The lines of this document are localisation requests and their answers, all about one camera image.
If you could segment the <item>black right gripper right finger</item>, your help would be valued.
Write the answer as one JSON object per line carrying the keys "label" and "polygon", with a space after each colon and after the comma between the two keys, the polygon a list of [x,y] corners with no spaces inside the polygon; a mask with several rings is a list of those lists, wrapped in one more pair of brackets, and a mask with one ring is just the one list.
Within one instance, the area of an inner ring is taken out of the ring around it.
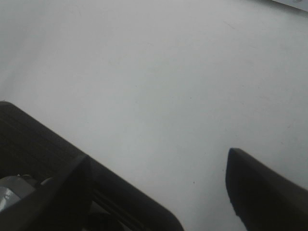
{"label": "black right gripper right finger", "polygon": [[228,153],[226,190],[248,231],[306,231],[308,192],[239,148]]}

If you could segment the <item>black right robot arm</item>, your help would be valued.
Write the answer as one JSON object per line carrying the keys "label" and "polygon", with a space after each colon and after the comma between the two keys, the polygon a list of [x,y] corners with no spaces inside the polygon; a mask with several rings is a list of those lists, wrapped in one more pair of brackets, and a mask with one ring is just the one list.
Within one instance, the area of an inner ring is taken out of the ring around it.
{"label": "black right robot arm", "polygon": [[[226,189],[248,231],[305,231],[308,192],[231,148]],[[3,231],[181,231],[179,220],[14,104],[0,103]]]}

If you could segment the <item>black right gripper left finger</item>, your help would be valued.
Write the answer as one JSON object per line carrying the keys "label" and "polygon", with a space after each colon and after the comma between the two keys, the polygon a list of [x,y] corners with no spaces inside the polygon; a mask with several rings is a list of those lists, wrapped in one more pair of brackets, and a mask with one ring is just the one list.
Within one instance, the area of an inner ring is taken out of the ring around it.
{"label": "black right gripper left finger", "polygon": [[78,157],[0,214],[2,231],[80,231],[92,202],[90,160]]}

